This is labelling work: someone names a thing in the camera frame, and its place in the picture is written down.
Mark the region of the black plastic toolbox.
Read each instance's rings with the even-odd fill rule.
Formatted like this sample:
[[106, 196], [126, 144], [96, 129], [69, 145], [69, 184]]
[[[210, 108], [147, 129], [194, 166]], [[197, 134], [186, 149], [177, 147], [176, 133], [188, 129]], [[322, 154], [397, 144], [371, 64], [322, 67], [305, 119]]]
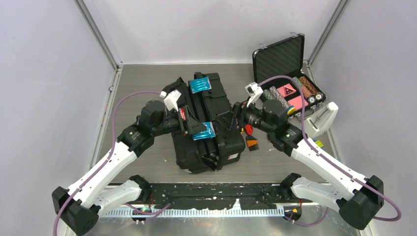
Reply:
[[240, 160], [246, 144], [239, 129], [228, 131], [224, 126], [223, 114], [232, 111], [217, 72], [194, 73], [194, 81], [207, 82], [205, 90], [194, 89], [192, 81], [178, 78], [164, 87], [165, 92], [178, 90], [179, 113], [186, 121], [194, 118], [206, 126], [206, 130], [194, 135], [171, 133], [177, 165], [190, 174], [221, 170], [225, 165]]

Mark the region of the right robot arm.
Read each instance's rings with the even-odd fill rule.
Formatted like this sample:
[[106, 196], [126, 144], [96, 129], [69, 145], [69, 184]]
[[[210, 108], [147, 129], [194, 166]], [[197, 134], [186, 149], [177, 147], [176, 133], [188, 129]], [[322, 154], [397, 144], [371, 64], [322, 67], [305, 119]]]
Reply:
[[247, 124], [265, 132], [280, 152], [302, 162], [329, 184], [310, 181], [290, 174], [283, 181], [281, 197], [293, 202], [309, 199], [337, 211], [350, 226], [363, 230], [384, 205], [384, 183], [377, 176], [359, 174], [323, 151], [305, 132], [289, 123], [287, 112], [276, 100], [267, 100], [262, 109], [237, 102], [224, 114], [232, 128]]

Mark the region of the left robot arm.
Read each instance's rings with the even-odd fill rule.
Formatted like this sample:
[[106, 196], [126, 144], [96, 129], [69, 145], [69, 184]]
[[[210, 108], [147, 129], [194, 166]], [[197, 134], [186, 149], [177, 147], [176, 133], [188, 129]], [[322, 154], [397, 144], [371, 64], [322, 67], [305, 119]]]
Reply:
[[188, 106], [178, 107], [160, 101], [149, 101], [132, 125], [125, 128], [98, 163], [67, 188], [57, 187], [52, 200], [57, 214], [54, 227], [63, 221], [76, 235], [83, 236], [99, 218], [119, 205], [136, 200], [146, 203], [151, 196], [149, 183], [139, 175], [128, 179], [116, 189], [103, 189], [126, 166], [134, 162], [154, 144], [158, 136], [179, 133], [195, 139], [212, 132], [212, 125], [198, 121]]

